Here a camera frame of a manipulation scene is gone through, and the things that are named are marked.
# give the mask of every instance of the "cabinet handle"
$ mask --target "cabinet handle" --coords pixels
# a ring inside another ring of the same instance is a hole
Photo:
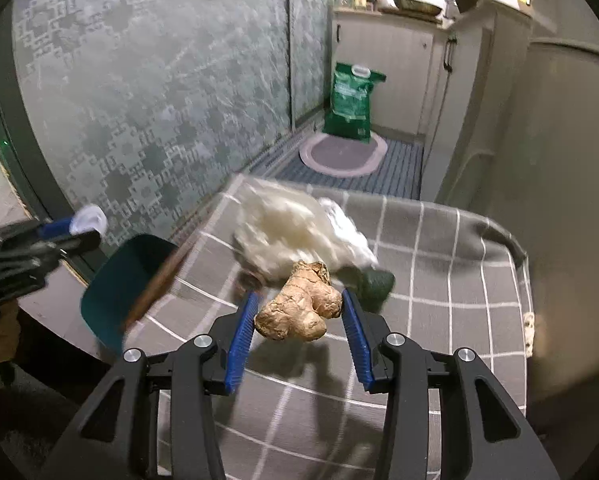
[[[451,74],[453,72],[453,68],[451,66],[451,61],[453,57],[453,53],[455,52],[455,45],[457,44],[457,38],[448,38],[446,43],[444,44],[444,56],[443,56],[443,64],[444,70]]]

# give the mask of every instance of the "metal screw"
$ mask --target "metal screw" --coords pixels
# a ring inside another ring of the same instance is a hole
[[[199,348],[206,348],[207,346],[210,346],[212,342],[213,338],[208,334],[198,335],[193,341],[195,346],[198,346]]]
[[[466,361],[467,363],[470,363],[475,358],[475,352],[470,348],[460,348],[457,355],[459,355],[462,361]]]
[[[141,350],[139,348],[130,348],[124,352],[124,361],[127,363],[134,363],[139,361],[141,357]]]
[[[406,338],[397,332],[393,332],[386,336],[386,342],[392,346],[401,346],[406,342]]]

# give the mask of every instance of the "table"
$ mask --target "table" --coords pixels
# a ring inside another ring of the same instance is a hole
[[[224,189],[172,290],[128,334],[127,348],[174,350],[206,332],[217,316],[234,312],[242,266],[233,231],[246,185],[240,174]],[[368,238],[380,267],[395,274],[381,312],[392,330],[433,351],[473,348],[525,410],[522,314],[532,309],[531,288],[526,254],[510,233],[489,219],[437,204],[303,189],[338,202]],[[269,289],[266,296],[276,293]],[[255,333],[238,393],[214,399],[228,478],[372,478],[387,396],[365,393],[356,380],[341,319],[327,320],[327,327],[323,338],[310,343]],[[439,396],[430,392],[428,476],[434,479],[441,426]],[[168,410],[164,392],[158,426],[166,468]]]

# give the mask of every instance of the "white plastic bag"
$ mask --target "white plastic bag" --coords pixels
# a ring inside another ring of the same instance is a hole
[[[242,190],[234,236],[268,279],[289,277],[299,260],[323,262],[332,272],[377,265],[364,235],[332,200],[265,180]]]

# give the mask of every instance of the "blue floor mat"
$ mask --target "blue floor mat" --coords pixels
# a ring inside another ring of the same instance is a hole
[[[271,175],[277,180],[287,180],[313,186],[336,187],[366,193],[419,199],[422,173],[423,144],[386,139],[388,151],[373,173],[349,178],[337,178],[308,168],[299,152]]]

